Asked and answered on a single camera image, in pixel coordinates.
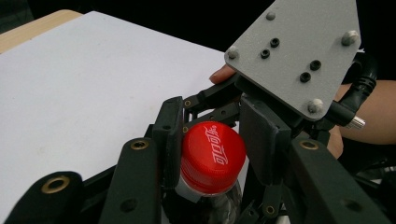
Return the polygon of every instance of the hole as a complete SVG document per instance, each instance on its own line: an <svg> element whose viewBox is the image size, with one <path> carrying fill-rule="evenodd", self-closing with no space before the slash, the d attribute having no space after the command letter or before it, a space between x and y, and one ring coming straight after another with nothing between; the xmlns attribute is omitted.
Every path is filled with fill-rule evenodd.
<svg viewBox="0 0 396 224"><path fill-rule="evenodd" d="M269 49L262 50L261 56L262 56L262 59L268 58L270 56L270 50Z"/></svg>
<svg viewBox="0 0 396 224"><path fill-rule="evenodd" d="M134 150L140 150L140 149L145 149L146 147L149 146L149 142L146 140L137 140L133 141L131 144L131 149Z"/></svg>
<svg viewBox="0 0 396 224"><path fill-rule="evenodd" d="M279 39L278 38L273 38L270 41L270 45L271 45L271 48L276 48L277 46L279 46Z"/></svg>
<svg viewBox="0 0 396 224"><path fill-rule="evenodd" d="M310 141L301 141L300 147L303 147L305 149L318 149L319 148L319 146L316 143L310 142Z"/></svg>
<svg viewBox="0 0 396 224"><path fill-rule="evenodd" d="M273 214L275 212L275 209L273 206L267 206L265 208L265 210L267 211L268 214Z"/></svg>
<svg viewBox="0 0 396 224"><path fill-rule="evenodd" d="M309 67L312 71L317 71L321 67L321 62L319 60L314 60L309 64Z"/></svg>
<svg viewBox="0 0 396 224"><path fill-rule="evenodd" d="M61 175L58 177L54 177L49 179L43 187L41 187L41 191L46 194L56 193L63 189L65 189L70 183L70 178Z"/></svg>
<svg viewBox="0 0 396 224"><path fill-rule="evenodd" d="M63 183L64 183L63 180L57 179L57 180L55 180L55 181L49 183L49 188L50 188L50 189L59 188Z"/></svg>
<svg viewBox="0 0 396 224"><path fill-rule="evenodd" d="M300 81L305 83L307 81L311 80L311 74L304 72L302 74L300 74Z"/></svg>
<svg viewBox="0 0 396 224"><path fill-rule="evenodd" d="M121 203L120 210L124 213L128 213L134 211L136 207L137 207L137 200L128 199L125 200L123 203Z"/></svg>

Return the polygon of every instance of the gray metal plate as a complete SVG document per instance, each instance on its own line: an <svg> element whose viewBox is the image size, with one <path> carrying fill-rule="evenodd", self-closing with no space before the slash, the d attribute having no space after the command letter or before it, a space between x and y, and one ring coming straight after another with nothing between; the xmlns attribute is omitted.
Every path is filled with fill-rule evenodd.
<svg viewBox="0 0 396 224"><path fill-rule="evenodd" d="M350 31L355 35L348 40L355 37L355 42L343 45L343 36ZM233 43L224 59L304 118L318 120L327 113L359 49L359 35L355 0L277 0ZM276 48L270 45L273 38L279 39ZM261 57L263 49L270 51L266 59ZM321 62L319 70L310 69L314 60ZM304 72L311 75L305 83L300 81ZM315 99L318 107L309 110Z"/></svg>

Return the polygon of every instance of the table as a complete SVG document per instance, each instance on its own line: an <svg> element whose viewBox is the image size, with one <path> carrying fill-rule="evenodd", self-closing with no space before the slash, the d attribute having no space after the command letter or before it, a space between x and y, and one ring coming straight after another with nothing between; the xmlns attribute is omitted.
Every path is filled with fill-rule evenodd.
<svg viewBox="0 0 396 224"><path fill-rule="evenodd" d="M81 15L76 11L63 9L0 34L0 53Z"/></svg>

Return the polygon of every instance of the white surface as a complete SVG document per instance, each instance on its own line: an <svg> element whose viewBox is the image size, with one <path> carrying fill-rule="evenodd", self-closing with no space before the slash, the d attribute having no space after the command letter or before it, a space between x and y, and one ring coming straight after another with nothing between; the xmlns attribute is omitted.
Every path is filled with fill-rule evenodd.
<svg viewBox="0 0 396 224"><path fill-rule="evenodd" d="M90 12L0 55L0 220L44 175L117 163L164 100L210 87L223 52Z"/></svg>

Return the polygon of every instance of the black screw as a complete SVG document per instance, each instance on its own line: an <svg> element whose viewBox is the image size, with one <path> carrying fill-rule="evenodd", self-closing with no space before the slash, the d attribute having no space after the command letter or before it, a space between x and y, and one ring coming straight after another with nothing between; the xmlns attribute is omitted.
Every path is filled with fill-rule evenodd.
<svg viewBox="0 0 396 224"><path fill-rule="evenodd" d="M269 49L262 50L261 56L262 56L262 59L268 58L270 56L270 50Z"/></svg>
<svg viewBox="0 0 396 224"><path fill-rule="evenodd" d="M311 74L304 72L302 74L300 74L300 81L305 83L307 81L311 80Z"/></svg>
<svg viewBox="0 0 396 224"><path fill-rule="evenodd" d="M321 62L319 60L314 60L309 64L312 71L317 71L321 67Z"/></svg>
<svg viewBox="0 0 396 224"><path fill-rule="evenodd" d="M273 38L270 41L270 45L271 45L271 48L276 48L277 46L279 46L279 39L278 38Z"/></svg>

